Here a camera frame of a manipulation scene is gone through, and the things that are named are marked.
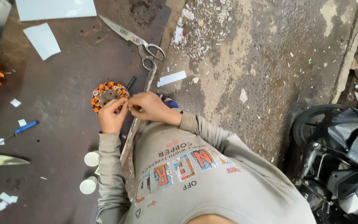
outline motorcycle wheel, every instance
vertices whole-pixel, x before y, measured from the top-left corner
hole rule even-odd
[[[312,120],[313,118],[324,115],[326,112],[332,110],[332,109],[339,109],[341,111],[346,110],[348,107],[344,106],[342,104],[324,104],[319,106],[314,106],[300,115],[298,115],[294,120],[294,126],[293,126],[293,135],[295,142],[298,146],[303,146],[306,144],[307,136],[305,136],[304,128],[305,126],[316,126],[318,123],[309,123],[308,121]]]

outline man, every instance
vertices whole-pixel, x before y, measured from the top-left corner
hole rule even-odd
[[[118,138],[128,110],[153,121],[134,141],[133,204],[125,190]],[[99,120],[97,221],[103,224],[316,223],[288,178],[235,133],[170,109],[156,94],[110,101],[99,111]]]

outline brown work surface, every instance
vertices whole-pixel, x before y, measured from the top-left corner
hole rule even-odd
[[[155,44],[162,38],[170,13],[165,0],[132,6],[128,0],[97,0],[95,4],[99,14]],[[133,95],[143,91],[148,76],[137,46],[99,21],[89,17],[22,23],[15,6],[10,13],[0,41],[1,66],[12,72],[0,87],[0,138],[17,129],[18,120],[40,124],[0,145],[0,154],[31,161],[0,166],[0,194],[19,197],[0,211],[0,224],[95,223],[99,193],[80,192],[80,183],[96,176],[96,167],[88,167],[83,160],[99,143],[92,91],[107,81],[126,86],[136,76],[129,90]],[[44,22],[61,49],[45,61],[23,33],[24,28]],[[17,108],[10,104],[14,98],[22,102]],[[128,114],[121,139],[132,120]]]

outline paper cup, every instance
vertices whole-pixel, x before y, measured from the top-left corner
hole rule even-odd
[[[92,194],[96,189],[97,178],[94,176],[88,177],[88,179],[84,180],[80,184],[80,190],[82,193],[88,195]]]
[[[99,151],[88,152],[85,155],[84,161],[90,167],[97,166],[99,164]]]

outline dirty floor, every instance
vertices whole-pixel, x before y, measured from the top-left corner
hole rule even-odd
[[[184,36],[192,23],[203,19],[196,8],[211,4],[202,2],[186,2],[195,18],[183,20]],[[212,3],[224,6],[220,0]],[[281,167],[296,115],[330,103],[335,96],[356,1],[227,0],[226,6],[232,7],[230,19],[224,21],[227,34],[217,31],[213,48],[202,53],[204,48],[196,58],[188,57],[198,55],[189,50],[190,41],[172,43],[185,2],[167,1],[167,5],[172,8],[162,42],[167,58],[156,76],[184,70],[187,78],[159,88],[153,84],[151,91],[167,94],[181,109],[235,132],[251,150]],[[207,10],[210,20],[218,20],[216,8]],[[248,97],[245,103],[239,100],[241,89]]]

